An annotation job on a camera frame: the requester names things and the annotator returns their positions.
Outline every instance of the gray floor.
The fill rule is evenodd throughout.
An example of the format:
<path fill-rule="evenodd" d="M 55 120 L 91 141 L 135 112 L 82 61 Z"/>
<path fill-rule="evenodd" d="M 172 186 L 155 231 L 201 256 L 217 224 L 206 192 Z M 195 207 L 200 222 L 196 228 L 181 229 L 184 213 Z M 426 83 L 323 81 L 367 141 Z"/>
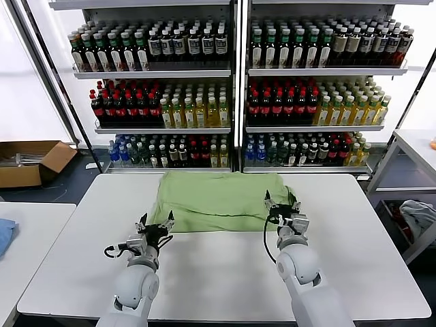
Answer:
<path fill-rule="evenodd" d="M 58 178 L 49 185 L 43 187 L 32 187 L 23 189 L 0 189 L 0 197 L 5 201 L 12 202 L 56 202 L 56 203 L 75 203 L 78 204 L 86 193 L 89 185 L 93 182 L 94 178 L 98 175 L 97 169 L 86 170 L 85 166 L 93 162 L 92 158 L 85 155 L 76 156 L 72 162 L 60 173 Z M 404 183 L 404 174 L 400 175 L 400 171 L 406 171 L 409 175 L 408 181 L 419 183 L 423 182 L 426 177 L 417 167 L 411 166 L 407 158 L 401 158 L 398 166 L 393 167 L 392 174 L 386 178 L 386 186 L 399 185 L 397 176 L 402 176 L 401 182 Z M 380 197 L 371 197 L 370 201 L 376 205 L 381 200 Z M 427 202 L 436 203 L 436 197 L 426 198 Z M 422 255 L 415 259 L 410 265 L 409 269 L 420 286 L 422 293 L 430 304 L 432 312 L 436 311 L 436 250 L 426 250 Z M 149 325 L 156 326 L 168 323 L 153 323 Z M 186 323 L 178 323 L 178 325 L 187 325 Z M 212 327 L 211 325 L 217 324 L 201 324 Z M 15 327 L 23 326 L 44 326 L 44 327 L 58 327 L 62 326 L 52 318 L 47 317 L 31 317 L 21 315 L 15 324 Z M 262 324 L 265 326 L 295 326 L 294 324 Z M 395 322 L 365 322 L 359 323 L 359 326 L 390 326 L 390 327 L 435 327 L 436 314 L 426 320 L 407 320 Z"/>

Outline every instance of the floor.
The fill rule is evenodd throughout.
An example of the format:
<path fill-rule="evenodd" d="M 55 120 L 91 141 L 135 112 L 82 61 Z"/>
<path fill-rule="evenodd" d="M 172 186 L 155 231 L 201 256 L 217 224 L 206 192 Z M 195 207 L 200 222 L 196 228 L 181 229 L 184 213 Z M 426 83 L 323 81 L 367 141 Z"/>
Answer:
<path fill-rule="evenodd" d="M 403 163 L 400 166 L 406 167 L 410 174 L 416 174 L 417 178 L 422 178 L 422 172 L 410 166 L 410 163 L 403 158 Z M 58 202 L 58 203 L 75 203 L 78 204 L 86 193 L 89 185 L 93 182 L 94 178 L 98 175 L 96 168 L 85 169 L 87 164 L 93 163 L 93 159 L 87 155 L 76 156 L 71 163 L 60 173 L 60 175 L 49 185 L 43 187 L 32 187 L 24 189 L 0 189 L 0 197 L 5 201 L 12 202 Z M 397 183 L 396 178 L 391 176 L 392 183 Z M 378 203 L 378 198 L 371 198 L 372 203 Z M 422 293 L 430 304 L 432 312 L 436 312 L 436 250 L 426 250 L 422 255 L 415 259 L 410 265 L 409 269 L 420 286 Z M 84 322 L 69 321 L 68 326 L 83 327 Z M 87 326 L 95 325 L 96 321 L 89 321 Z M 150 322 L 150 326 L 162 325 L 165 323 Z M 262 324 L 262 327 L 272 326 L 281 327 L 282 324 Z M 25 326 L 44 326 L 44 327 L 60 327 L 62 324 L 49 317 L 31 317 L 21 315 L 15 327 Z M 407 320 L 395 322 L 365 322 L 359 323 L 359 326 L 389 326 L 389 327 L 434 327 L 436 326 L 436 313 L 426 320 Z"/>

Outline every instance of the white table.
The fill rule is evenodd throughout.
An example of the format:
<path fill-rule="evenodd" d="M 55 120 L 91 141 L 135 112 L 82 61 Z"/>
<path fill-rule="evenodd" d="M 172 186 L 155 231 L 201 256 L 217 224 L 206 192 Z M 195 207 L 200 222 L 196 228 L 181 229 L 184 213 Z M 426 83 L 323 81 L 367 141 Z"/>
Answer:
<path fill-rule="evenodd" d="M 21 313 L 98 318 L 126 261 L 103 255 L 124 241 L 157 195 L 160 175 L 99 175 L 18 304 Z M 311 220 L 310 245 L 354 320 L 428 317 L 431 310 L 355 179 L 282 175 Z M 276 233 L 268 233 L 271 249 Z M 175 234 L 161 251 L 150 320 L 294 321 L 291 299 L 261 232 Z"/>
<path fill-rule="evenodd" d="M 400 151 L 403 151 L 413 160 L 436 184 L 436 151 L 430 147 L 430 141 L 436 136 L 436 131 L 396 129 L 394 136 L 394 142 L 391 144 L 368 185 L 368 196 L 376 192 L 406 196 L 412 194 L 436 194 L 436 187 L 379 187 Z M 436 224 L 433 224 L 403 253 L 403 259 L 409 264 L 435 240 Z"/>
<path fill-rule="evenodd" d="M 0 202 L 0 218 L 18 223 L 0 257 L 0 326 L 12 326 L 16 305 L 76 208 L 75 204 Z"/>

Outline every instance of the black cable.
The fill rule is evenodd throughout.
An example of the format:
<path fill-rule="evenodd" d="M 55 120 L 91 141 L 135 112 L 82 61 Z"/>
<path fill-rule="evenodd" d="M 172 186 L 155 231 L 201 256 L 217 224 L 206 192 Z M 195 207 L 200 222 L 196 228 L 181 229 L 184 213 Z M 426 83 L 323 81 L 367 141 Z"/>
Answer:
<path fill-rule="evenodd" d="M 264 225 L 264 247 L 265 247 L 265 250 L 266 250 L 268 256 L 270 257 L 272 262 L 274 262 L 274 264 L 275 264 L 276 260 L 274 259 L 273 255 L 270 252 L 270 249 L 268 248 L 268 245 L 266 244 L 266 226 L 268 225 L 269 221 L 270 221 L 270 216 L 267 216 L 267 218 L 265 219 L 265 225 Z"/>

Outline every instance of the bottle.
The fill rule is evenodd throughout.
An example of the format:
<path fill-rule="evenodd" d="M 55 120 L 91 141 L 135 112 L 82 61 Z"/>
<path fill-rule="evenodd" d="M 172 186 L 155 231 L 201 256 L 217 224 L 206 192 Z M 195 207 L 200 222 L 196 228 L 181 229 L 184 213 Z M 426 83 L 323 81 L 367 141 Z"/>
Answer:
<path fill-rule="evenodd" d="M 377 110 L 377 113 L 375 114 L 372 125 L 380 126 L 383 123 L 384 117 L 388 113 L 388 105 L 389 105 L 390 99 L 391 99 L 391 96 L 389 96 L 389 95 L 387 95 L 383 98 L 383 101 L 381 102 L 382 105 Z"/>
<path fill-rule="evenodd" d="M 322 45 L 318 49 L 317 62 L 318 68 L 325 68 L 328 64 L 328 58 L 331 50 L 333 29 L 326 29 L 324 32 L 324 38 Z"/>
<path fill-rule="evenodd" d="M 338 122 L 339 126 L 348 126 L 349 125 L 349 117 L 353 110 L 353 102 L 354 97 L 352 95 L 348 95 L 345 103 L 341 106 L 341 113 L 339 114 Z"/>
<path fill-rule="evenodd" d="M 319 29 L 312 29 L 309 42 L 306 45 L 306 51 L 304 56 L 304 61 L 306 63 L 306 68 L 315 67 L 315 58 L 317 52 L 317 42 L 318 42 L 318 34 L 320 34 Z"/>
<path fill-rule="evenodd" d="M 294 42 L 294 44 L 292 44 L 291 68 L 299 68 L 300 67 L 302 50 L 303 50 L 302 41 L 303 41 L 304 35 L 305 35 L 304 29 L 297 29 L 297 32 L 295 35 L 295 42 Z"/>
<path fill-rule="evenodd" d="M 362 125 L 371 125 L 374 120 L 374 116 L 377 112 L 377 102 L 379 101 L 379 96 L 374 95 L 373 98 L 369 101 L 369 106 L 365 110 L 362 117 Z"/>
<path fill-rule="evenodd" d="M 255 29 L 253 31 L 253 41 L 251 43 L 251 60 L 253 68 L 260 68 L 260 61 L 262 57 L 262 30 Z"/>

